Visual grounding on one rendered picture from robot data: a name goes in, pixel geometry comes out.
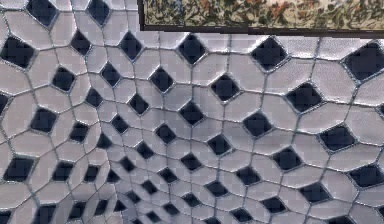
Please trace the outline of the dark framed floral picture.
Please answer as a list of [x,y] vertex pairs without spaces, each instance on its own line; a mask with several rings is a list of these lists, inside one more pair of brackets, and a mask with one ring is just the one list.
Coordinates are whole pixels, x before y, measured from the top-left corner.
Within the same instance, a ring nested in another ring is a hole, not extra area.
[[137,0],[144,31],[384,38],[384,0]]

